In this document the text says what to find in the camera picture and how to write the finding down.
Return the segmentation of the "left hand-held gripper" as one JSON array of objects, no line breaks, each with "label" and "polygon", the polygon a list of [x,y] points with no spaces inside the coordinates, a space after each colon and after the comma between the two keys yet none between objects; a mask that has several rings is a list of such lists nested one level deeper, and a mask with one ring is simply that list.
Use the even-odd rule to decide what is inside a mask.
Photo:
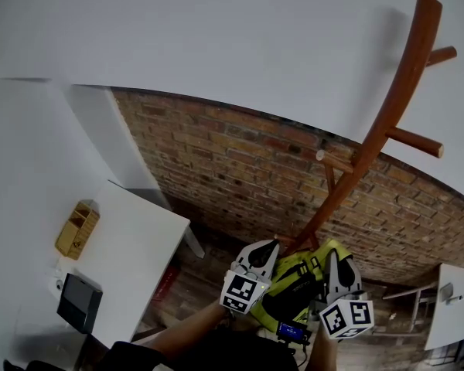
[{"label": "left hand-held gripper", "polygon": [[271,287],[279,250],[277,240],[261,240],[244,247],[225,274],[220,304],[247,314]]}]

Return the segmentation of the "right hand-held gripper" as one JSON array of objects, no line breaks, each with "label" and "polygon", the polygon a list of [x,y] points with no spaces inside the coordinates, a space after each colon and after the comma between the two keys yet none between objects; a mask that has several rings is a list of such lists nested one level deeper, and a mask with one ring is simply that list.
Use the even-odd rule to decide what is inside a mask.
[{"label": "right hand-held gripper", "polygon": [[[353,257],[345,260],[345,279],[349,293],[362,290],[362,278]],[[338,290],[338,254],[332,249],[324,269],[325,296]],[[338,298],[319,313],[329,339],[352,339],[374,326],[374,304],[367,299]]]}]

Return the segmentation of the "yellow-green black backpack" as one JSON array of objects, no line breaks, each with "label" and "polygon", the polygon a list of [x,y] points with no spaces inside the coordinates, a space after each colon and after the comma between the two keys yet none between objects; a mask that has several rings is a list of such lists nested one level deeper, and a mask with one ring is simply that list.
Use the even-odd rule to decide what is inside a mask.
[{"label": "yellow-green black backpack", "polygon": [[262,327],[276,332],[281,322],[307,323],[310,303],[323,293],[323,275],[332,250],[339,260],[353,257],[341,243],[329,240],[318,250],[301,250],[277,259],[271,287],[251,309]]}]

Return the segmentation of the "wooden coat stand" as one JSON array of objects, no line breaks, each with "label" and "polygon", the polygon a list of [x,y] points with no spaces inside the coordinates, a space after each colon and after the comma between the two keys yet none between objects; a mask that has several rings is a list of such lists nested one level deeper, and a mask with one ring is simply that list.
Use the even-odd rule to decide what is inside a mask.
[{"label": "wooden coat stand", "polygon": [[425,69],[457,57],[453,46],[433,48],[441,16],[442,3],[438,0],[416,1],[408,39],[394,79],[370,130],[352,159],[344,161],[324,150],[316,153],[317,161],[324,165],[329,195],[297,237],[275,237],[288,242],[285,255],[293,254],[306,244],[313,250],[319,247],[316,231],[353,191],[388,140],[398,141],[435,158],[443,156],[442,143],[397,126]]}]

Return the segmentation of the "person's left forearm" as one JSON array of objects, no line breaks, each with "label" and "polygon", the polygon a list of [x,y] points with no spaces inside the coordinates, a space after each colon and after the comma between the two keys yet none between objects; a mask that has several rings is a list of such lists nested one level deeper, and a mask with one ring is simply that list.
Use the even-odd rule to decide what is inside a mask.
[{"label": "person's left forearm", "polygon": [[160,352],[167,360],[178,359],[217,327],[227,314],[228,309],[216,300],[196,314],[159,333],[149,343],[149,348]]}]

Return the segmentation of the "small black screen device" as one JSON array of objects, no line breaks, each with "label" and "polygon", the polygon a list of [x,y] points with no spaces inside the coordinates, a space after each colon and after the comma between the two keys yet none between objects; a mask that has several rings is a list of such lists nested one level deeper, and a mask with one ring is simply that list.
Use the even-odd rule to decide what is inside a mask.
[{"label": "small black screen device", "polygon": [[306,325],[294,321],[278,322],[276,335],[285,342],[302,344],[309,339]]}]

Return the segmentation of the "red box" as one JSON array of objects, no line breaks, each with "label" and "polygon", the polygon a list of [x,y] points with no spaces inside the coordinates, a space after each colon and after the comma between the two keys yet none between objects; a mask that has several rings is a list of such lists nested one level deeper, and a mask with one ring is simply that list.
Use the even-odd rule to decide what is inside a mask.
[{"label": "red box", "polygon": [[176,278],[179,275],[179,268],[169,265],[165,273],[162,275],[162,278],[155,289],[155,292],[152,296],[152,301],[163,301],[167,294],[169,293],[170,288],[175,282]]}]

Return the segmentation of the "small white grey device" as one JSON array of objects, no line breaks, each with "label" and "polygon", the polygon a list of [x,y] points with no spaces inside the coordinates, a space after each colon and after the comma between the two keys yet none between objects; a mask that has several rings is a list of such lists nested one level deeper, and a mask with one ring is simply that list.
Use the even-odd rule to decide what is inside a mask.
[{"label": "small white grey device", "polygon": [[462,294],[456,294],[454,292],[453,283],[445,284],[443,287],[440,288],[438,294],[440,302],[445,303],[446,305],[453,305],[463,300]]}]

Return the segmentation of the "person's black clothing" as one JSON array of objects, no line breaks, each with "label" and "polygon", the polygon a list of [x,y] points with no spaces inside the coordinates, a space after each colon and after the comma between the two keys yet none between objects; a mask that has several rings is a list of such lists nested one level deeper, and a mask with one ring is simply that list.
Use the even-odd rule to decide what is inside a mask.
[{"label": "person's black clothing", "polygon": [[116,342],[95,371],[298,371],[298,367],[279,342],[251,332],[217,329],[174,360],[156,349]]}]

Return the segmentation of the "small white table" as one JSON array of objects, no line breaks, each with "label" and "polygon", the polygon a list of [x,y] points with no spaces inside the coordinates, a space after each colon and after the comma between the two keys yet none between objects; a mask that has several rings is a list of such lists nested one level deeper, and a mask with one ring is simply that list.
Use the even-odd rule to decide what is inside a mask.
[{"label": "small white table", "polygon": [[[453,305],[440,302],[439,290],[453,283],[454,292],[462,294],[463,300]],[[438,276],[437,301],[425,350],[450,345],[464,339],[464,268],[441,264]]]}]

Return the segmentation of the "white desk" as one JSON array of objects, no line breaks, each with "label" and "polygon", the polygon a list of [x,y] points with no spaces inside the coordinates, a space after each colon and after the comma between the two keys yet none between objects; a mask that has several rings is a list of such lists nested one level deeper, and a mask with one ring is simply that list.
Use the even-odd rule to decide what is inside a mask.
[{"label": "white desk", "polygon": [[92,335],[110,348],[130,342],[189,220],[112,183],[94,198],[100,219],[78,260],[61,257],[49,281],[75,274],[102,290]]}]

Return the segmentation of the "wooden desk organizer box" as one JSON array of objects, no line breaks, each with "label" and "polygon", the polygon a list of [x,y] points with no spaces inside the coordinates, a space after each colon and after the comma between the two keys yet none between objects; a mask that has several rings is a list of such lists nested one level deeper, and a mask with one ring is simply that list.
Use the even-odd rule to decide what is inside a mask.
[{"label": "wooden desk organizer box", "polygon": [[64,257],[78,260],[93,233],[100,214],[84,202],[78,202],[55,242]]}]

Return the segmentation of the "black box with grey lid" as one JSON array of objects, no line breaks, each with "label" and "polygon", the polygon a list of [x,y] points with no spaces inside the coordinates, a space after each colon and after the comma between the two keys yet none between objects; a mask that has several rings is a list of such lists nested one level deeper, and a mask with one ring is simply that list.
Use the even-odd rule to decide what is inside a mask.
[{"label": "black box with grey lid", "polygon": [[63,282],[56,313],[79,333],[92,333],[103,292],[74,274]]}]

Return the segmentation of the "small white round gadget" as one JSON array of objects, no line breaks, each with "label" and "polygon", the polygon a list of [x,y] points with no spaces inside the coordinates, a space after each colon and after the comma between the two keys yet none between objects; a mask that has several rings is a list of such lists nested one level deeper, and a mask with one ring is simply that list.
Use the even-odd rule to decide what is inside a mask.
[{"label": "small white round gadget", "polygon": [[57,300],[60,300],[63,284],[65,281],[66,275],[61,270],[55,270],[53,274],[49,277],[48,289],[50,294]]}]

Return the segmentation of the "light wooden frame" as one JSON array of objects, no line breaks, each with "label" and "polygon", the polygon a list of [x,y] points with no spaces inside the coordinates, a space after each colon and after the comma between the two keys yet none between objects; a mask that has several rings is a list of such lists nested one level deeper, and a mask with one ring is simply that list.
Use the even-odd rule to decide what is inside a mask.
[{"label": "light wooden frame", "polygon": [[421,337],[427,333],[427,314],[430,305],[437,301],[438,282],[426,284],[421,287],[408,289],[392,294],[385,294],[381,299],[383,301],[393,300],[395,298],[403,298],[409,295],[415,297],[410,322],[408,328],[400,332],[388,331],[387,328],[377,326],[372,331],[373,336],[395,337],[395,338],[410,338]]}]

